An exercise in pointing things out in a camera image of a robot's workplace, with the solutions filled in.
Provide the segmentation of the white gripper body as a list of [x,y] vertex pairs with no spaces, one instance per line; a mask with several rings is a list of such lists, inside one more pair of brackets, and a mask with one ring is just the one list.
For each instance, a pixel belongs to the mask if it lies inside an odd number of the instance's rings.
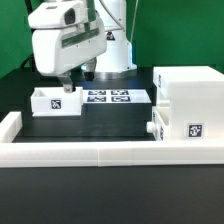
[[103,54],[105,28],[94,0],[43,2],[28,16],[37,70],[59,76]]

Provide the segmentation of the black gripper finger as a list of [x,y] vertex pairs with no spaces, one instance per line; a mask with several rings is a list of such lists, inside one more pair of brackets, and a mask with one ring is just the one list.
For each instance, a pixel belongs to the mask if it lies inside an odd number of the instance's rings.
[[65,92],[73,92],[74,85],[71,79],[71,73],[66,72],[58,76],[59,81],[61,82]]
[[96,63],[95,62],[88,62],[86,64],[86,70],[84,72],[85,79],[87,81],[93,81],[95,78],[95,69]]

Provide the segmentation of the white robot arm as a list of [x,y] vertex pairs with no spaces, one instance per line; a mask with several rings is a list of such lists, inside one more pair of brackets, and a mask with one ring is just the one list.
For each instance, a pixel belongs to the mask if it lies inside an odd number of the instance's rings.
[[125,0],[46,0],[30,13],[28,24],[38,72],[58,78],[67,93],[75,91],[76,67],[89,80],[136,68]]

